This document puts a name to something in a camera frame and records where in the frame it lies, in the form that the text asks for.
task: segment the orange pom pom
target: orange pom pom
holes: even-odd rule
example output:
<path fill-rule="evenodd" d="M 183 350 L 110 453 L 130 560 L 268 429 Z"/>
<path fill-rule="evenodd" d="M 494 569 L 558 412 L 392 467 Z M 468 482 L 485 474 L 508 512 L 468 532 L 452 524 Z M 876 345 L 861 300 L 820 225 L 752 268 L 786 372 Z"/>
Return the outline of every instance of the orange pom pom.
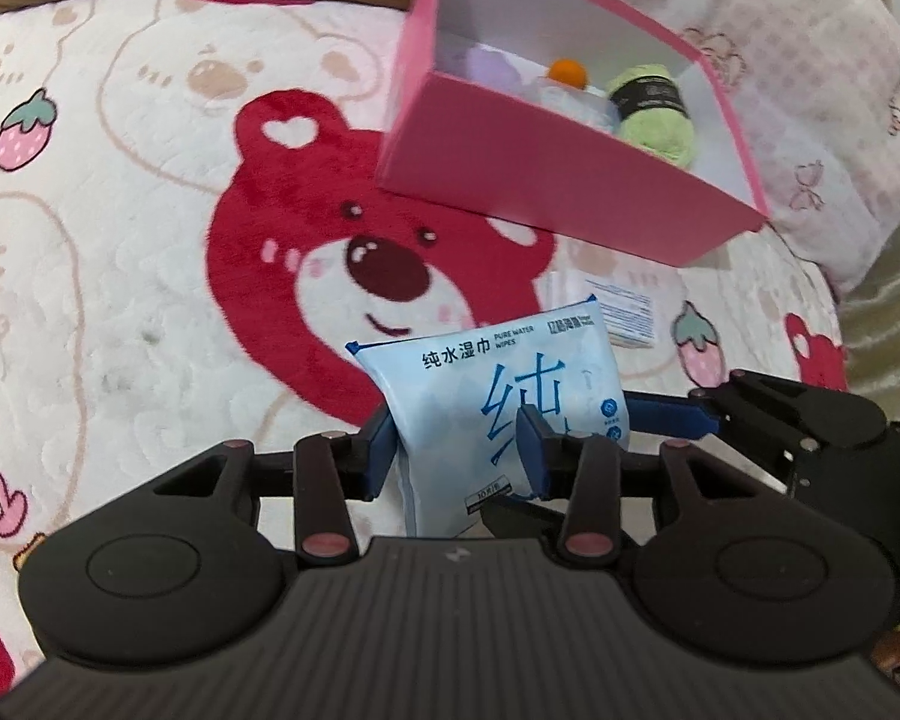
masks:
<path fill-rule="evenodd" d="M 574 89 L 586 89 L 586 68 L 573 59 L 558 59 L 550 66 L 547 77 Z"/>

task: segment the blanket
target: blanket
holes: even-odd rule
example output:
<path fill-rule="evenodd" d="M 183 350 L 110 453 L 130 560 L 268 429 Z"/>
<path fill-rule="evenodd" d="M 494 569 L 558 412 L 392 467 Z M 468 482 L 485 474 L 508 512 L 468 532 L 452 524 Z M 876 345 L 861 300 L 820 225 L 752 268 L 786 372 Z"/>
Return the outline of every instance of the blanket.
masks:
<path fill-rule="evenodd" d="M 653 298 L 655 345 L 615 350 L 628 389 L 732 367 L 845 386 L 826 279 L 773 229 L 678 271 L 377 189 L 402 19 L 218 0 L 0 16 L 0 692 L 41 658 L 15 595 L 29 552 L 220 440 L 359 425 L 380 396 L 347 341 L 532 313 L 549 271 L 579 269 Z M 743 84 L 742 44 L 696 39 Z M 807 153 L 764 157 L 794 213 L 844 186 Z M 391 481 L 351 512 L 361 546 L 401 531 Z M 261 530 L 292 545 L 288 502 Z"/>

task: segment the clear plastic bag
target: clear plastic bag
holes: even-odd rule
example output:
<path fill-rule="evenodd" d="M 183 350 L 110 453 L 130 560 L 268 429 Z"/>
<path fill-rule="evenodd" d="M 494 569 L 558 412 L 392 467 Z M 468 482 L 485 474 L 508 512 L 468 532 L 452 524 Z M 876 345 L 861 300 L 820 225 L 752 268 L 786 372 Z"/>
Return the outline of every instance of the clear plastic bag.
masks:
<path fill-rule="evenodd" d="M 527 85 L 524 98 L 580 124 L 613 134 L 620 127 L 616 105 L 605 97 L 552 81 L 535 79 Z"/>
<path fill-rule="evenodd" d="M 629 440 L 596 298 L 492 327 L 347 349 L 383 391 L 400 433 L 408 536 L 456 536 L 488 498 L 530 498 L 514 437 L 521 403 L 559 432 Z"/>

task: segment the green yarn skein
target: green yarn skein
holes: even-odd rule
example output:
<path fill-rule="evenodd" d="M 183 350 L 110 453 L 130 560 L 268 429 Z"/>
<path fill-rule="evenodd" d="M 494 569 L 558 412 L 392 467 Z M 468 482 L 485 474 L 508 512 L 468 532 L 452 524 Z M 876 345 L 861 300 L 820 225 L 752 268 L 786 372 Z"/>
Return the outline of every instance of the green yarn skein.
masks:
<path fill-rule="evenodd" d="M 612 97 L 624 84 L 643 76 L 661 76 L 673 81 L 663 65 L 637 65 L 613 79 L 607 86 L 607 95 Z M 650 108 L 631 114 L 621 122 L 619 136 L 631 146 L 650 151 L 677 167 L 689 167 L 696 153 L 693 122 L 670 108 Z"/>

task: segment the red bear face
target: red bear face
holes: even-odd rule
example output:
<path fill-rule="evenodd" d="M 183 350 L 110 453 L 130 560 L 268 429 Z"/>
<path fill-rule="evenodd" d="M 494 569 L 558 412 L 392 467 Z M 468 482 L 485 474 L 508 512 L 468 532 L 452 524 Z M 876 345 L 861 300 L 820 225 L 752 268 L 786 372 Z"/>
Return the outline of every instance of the red bear face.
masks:
<path fill-rule="evenodd" d="M 329 415 L 360 424 L 381 395 L 344 349 L 540 310 L 542 231 L 376 187 L 380 133 L 326 98 L 274 92 L 237 115 L 242 164 L 210 224 L 214 298 L 250 357 Z"/>

